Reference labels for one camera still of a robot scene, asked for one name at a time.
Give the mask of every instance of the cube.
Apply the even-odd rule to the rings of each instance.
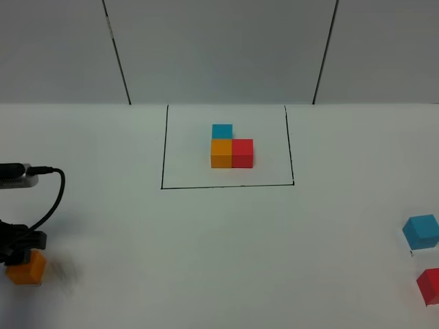
[[[232,139],[232,125],[212,125],[212,139]]]
[[[44,256],[38,250],[32,250],[30,263],[8,266],[6,276],[15,284],[40,284],[45,267]]]
[[[416,282],[425,305],[439,304],[439,269],[426,269]]]
[[[433,215],[410,217],[403,232],[410,248],[432,248],[439,242],[439,225]]]
[[[232,140],[213,139],[211,145],[212,168],[232,168]]]
[[[253,168],[253,140],[234,139],[233,145],[233,168]]]

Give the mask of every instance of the black mount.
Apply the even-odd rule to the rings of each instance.
[[[31,249],[46,249],[47,235],[41,231],[33,231],[10,245],[1,246],[3,241],[9,241],[15,236],[26,232],[26,225],[7,224],[0,221],[0,263],[22,265],[30,262]]]

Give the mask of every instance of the white table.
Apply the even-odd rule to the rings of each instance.
[[[437,328],[416,279],[439,254],[401,228],[439,217],[439,106],[287,112],[295,186],[161,190],[166,106],[0,106],[1,161],[67,175],[44,255],[75,268],[0,276],[0,328]],[[0,218],[58,184],[0,191]]]

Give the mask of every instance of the blue cube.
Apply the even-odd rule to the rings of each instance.
[[[212,125],[212,139],[232,139],[232,125]]]
[[[412,250],[432,248],[439,242],[439,225],[433,215],[410,217],[403,232]]]

